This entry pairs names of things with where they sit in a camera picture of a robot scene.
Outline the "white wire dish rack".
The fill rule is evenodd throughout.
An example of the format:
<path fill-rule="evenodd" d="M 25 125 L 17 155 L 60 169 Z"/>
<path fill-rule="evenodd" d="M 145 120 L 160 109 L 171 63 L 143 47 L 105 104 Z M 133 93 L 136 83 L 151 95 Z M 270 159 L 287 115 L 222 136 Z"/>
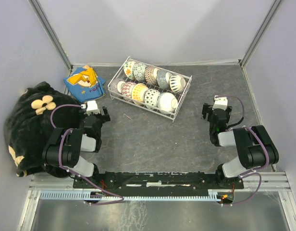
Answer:
<path fill-rule="evenodd" d="M 135 61 L 135 62 L 140 62 L 140 63 L 144 63 L 144 62 L 141 62 L 141 61 L 138 61 L 138 60 L 135 60 L 135 59 L 132 59 L 130 56 L 125 60 L 125 62 L 127 61 Z M 126 74 L 124 73 L 124 70 L 123 70 L 123 65 L 119 68 L 119 70 L 116 72 L 116 74 L 114 75 L 114 77 L 110 80 L 110 82 L 108 83 L 108 90 L 109 90 L 109 93 L 110 93 L 110 96 L 112 99 L 117 99 L 117 100 L 120 100 L 120 101 L 123 101 L 125 103 L 128 103 L 128 104 L 131 104 L 131 105 L 134 105 L 136 107 L 139 107 L 139 108 L 143 108 L 147 111 L 150 111 L 152 113 L 155 113 L 155 114 L 158 114 L 160 116 L 163 116 L 163 117 L 166 117 L 168 119 L 170 119 L 171 121 L 174 121 L 177 117 L 177 114 L 183 104 L 183 101 L 189 91 L 189 88 L 190 88 L 190 84 L 191 84 L 191 81 L 192 81 L 192 76 L 186 76 L 186 75 L 183 75 L 183 74 L 180 74 L 180 73 L 177 73 L 177 72 L 174 72 L 174 71 L 171 71 L 171 70 L 168 70 L 168 69 L 165 69 L 165 68 L 162 68 L 162 67 L 159 67 L 159 66 L 155 66 L 155 65 L 151 65 L 151 64 L 147 64 L 147 63 L 144 63 L 147 67 L 148 66 L 153 66 L 153 67 L 156 67 L 158 68 L 159 70 L 166 70 L 168 72 L 170 72 L 172 75 L 182 75 L 186 81 L 186 86 L 185 86 L 185 89 L 183 92 L 181 93 L 174 93 L 172 92 L 171 88 L 169 87 L 167 90 L 163 90 L 159 87 L 158 83 L 156 85 L 149 85 L 146 80 L 144 80 L 143 82 L 140 82 L 140 81 L 137 81 L 136 79 L 135 80 L 131 80 L 129 79 Z M 176 110 L 173 112 L 173 113 L 168 113 L 168 114 L 162 114 L 158 107 L 154 107 L 154 106 L 150 106 L 146 103 L 142 103 L 142 105 L 136 105 L 134 102 L 133 102 L 133 99 L 131 98 L 129 101 L 126 101 L 123 99 L 123 96 L 122 94 L 118 94 L 118 93 L 115 93 L 113 91 L 110 90 L 110 84 L 111 82 L 116 79 L 116 78 L 121 78 L 123 79 L 125 82 L 135 82 L 136 84 L 138 83 L 143 83 L 145 84 L 149 89 L 156 89 L 158 90 L 160 93 L 165 93 L 165 92 L 169 92 L 169 93 L 172 93 L 176 99 L 178 100 L 178 107 L 176 108 Z"/>

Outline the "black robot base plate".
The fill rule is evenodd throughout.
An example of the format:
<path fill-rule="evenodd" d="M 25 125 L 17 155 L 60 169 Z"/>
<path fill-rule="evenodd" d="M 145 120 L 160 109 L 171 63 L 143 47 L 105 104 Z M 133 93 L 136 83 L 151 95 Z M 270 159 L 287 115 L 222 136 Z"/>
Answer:
<path fill-rule="evenodd" d="M 207 196 L 208 190 L 243 189 L 239 177 L 226 178 L 221 173 L 99 173 L 97 186 L 123 197 Z"/>

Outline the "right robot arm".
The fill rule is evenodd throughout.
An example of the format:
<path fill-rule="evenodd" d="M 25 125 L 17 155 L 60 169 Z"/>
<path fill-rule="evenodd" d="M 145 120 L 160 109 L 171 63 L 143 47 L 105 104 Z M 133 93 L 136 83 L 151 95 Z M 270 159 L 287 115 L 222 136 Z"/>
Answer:
<path fill-rule="evenodd" d="M 244 119 L 229 125 L 232 107 L 216 102 L 202 107 L 202 118 L 209 122 L 211 143 L 216 147 L 234 146 L 237 157 L 218 166 L 215 184 L 226 188 L 232 179 L 244 177 L 279 161 L 279 153 L 263 125 L 235 128 Z"/>

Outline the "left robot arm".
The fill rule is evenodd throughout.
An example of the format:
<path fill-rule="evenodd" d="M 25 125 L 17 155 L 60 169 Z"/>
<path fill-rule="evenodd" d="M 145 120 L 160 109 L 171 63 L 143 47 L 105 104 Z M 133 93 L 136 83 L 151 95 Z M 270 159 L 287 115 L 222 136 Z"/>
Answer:
<path fill-rule="evenodd" d="M 85 115 L 79 128 L 58 128 L 54 124 L 54 113 L 58 109 L 67 106 L 80 107 L 79 112 Z M 57 107 L 50 115 L 54 130 L 43 149 L 43 163 L 83 178 L 84 183 L 91 188 L 97 187 L 100 184 L 98 167 L 81 157 L 80 153 L 99 152 L 102 144 L 102 125 L 110 120 L 110 115 L 105 106 L 101 109 L 97 105 L 89 106 L 85 104 L 63 104 Z"/>

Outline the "white bowl teal leaf pattern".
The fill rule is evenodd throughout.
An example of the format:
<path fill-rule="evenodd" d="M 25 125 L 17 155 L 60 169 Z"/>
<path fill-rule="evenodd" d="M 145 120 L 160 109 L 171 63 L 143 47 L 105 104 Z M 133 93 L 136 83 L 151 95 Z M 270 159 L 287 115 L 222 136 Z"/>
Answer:
<path fill-rule="evenodd" d="M 184 91 L 186 81 L 182 75 L 172 75 L 170 77 L 170 88 L 174 93 L 181 93 Z"/>

